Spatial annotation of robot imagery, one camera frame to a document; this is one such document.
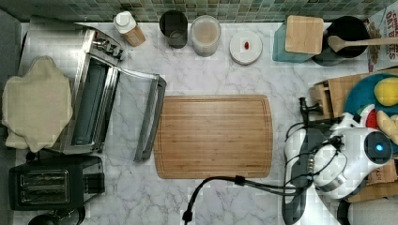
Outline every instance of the toaster oven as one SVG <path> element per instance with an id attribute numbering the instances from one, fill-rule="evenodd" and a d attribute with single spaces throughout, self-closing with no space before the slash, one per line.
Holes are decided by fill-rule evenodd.
<path id="1" fill-rule="evenodd" d="M 159 74 L 117 67 L 125 58 L 125 50 L 93 27 L 34 16 L 25 36 L 19 75 L 42 55 L 51 56 L 69 78 L 73 108 L 69 124 L 48 150 L 67 155 L 102 151 L 119 78 L 129 76 L 149 86 L 136 150 L 139 157 L 134 160 L 150 156 L 166 86 Z"/>

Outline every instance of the white lid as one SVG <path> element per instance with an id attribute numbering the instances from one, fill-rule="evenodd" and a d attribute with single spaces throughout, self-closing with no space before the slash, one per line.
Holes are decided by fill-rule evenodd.
<path id="1" fill-rule="evenodd" d="M 133 29 L 137 22 L 132 18 L 131 13 L 124 11 L 114 17 L 114 24 L 121 34 L 125 34 Z"/>
<path id="2" fill-rule="evenodd" d="M 216 43 L 221 36 L 221 26 L 219 21 L 211 16 L 200 16 L 192 22 L 191 38 L 192 42 L 202 47 Z"/>
<path id="3" fill-rule="evenodd" d="M 245 48 L 245 43 L 249 43 L 249 48 Z M 263 51 L 263 42 L 252 31 L 241 31 L 236 33 L 229 44 L 229 51 L 232 58 L 241 65 L 249 65 L 257 60 Z"/>

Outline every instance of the black canister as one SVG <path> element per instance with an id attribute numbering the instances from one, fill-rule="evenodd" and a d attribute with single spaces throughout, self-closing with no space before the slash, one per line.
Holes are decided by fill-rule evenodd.
<path id="1" fill-rule="evenodd" d="M 187 44 L 188 20 L 184 13 L 177 10 L 166 11 L 161 15 L 159 24 L 171 47 L 181 49 Z"/>
<path id="2" fill-rule="evenodd" d="M 344 16 L 335 20 L 328 29 L 324 31 L 322 40 L 322 52 L 313 57 L 320 66 L 334 66 L 347 58 L 354 58 L 362 54 L 367 46 L 352 46 L 335 52 L 328 43 L 330 36 L 337 36 L 343 40 L 355 41 L 369 39 L 369 33 L 365 24 L 358 18 Z"/>

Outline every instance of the cup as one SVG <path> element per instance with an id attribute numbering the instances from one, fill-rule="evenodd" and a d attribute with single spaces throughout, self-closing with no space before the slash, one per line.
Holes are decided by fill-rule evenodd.
<path id="1" fill-rule="evenodd" d="M 359 56 L 367 48 L 367 46 L 352 46 L 335 52 L 329 46 L 328 39 L 330 36 L 337 36 L 347 41 L 370 38 L 365 24 L 360 19 L 351 16 L 344 16 L 335 20 L 330 27 L 324 31 L 322 39 L 322 52 L 313 57 L 313 60 L 320 66 L 334 66 L 347 58 Z"/>
<path id="2" fill-rule="evenodd" d="M 181 49 L 188 40 L 188 20 L 177 10 L 169 10 L 161 15 L 159 22 L 161 32 L 167 37 L 167 43 L 176 49 Z"/>
<path id="3" fill-rule="evenodd" d="M 191 26 L 193 50 L 200 56 L 208 57 L 217 51 L 222 28 L 211 16 L 200 16 Z"/>

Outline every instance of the tile backsplash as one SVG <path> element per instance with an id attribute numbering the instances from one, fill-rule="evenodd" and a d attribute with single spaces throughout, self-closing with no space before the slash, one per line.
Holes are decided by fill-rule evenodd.
<path id="1" fill-rule="evenodd" d="M 120 11 L 130 11 L 138 22 L 158 22 L 170 9 L 182 11 L 189 22 L 210 15 L 221 23 L 282 22 L 288 15 L 321 17 L 330 21 L 344 15 L 366 19 L 396 0 L 13 0 L 0 8 L 22 22 L 30 15 L 72 22 L 111 22 Z"/>

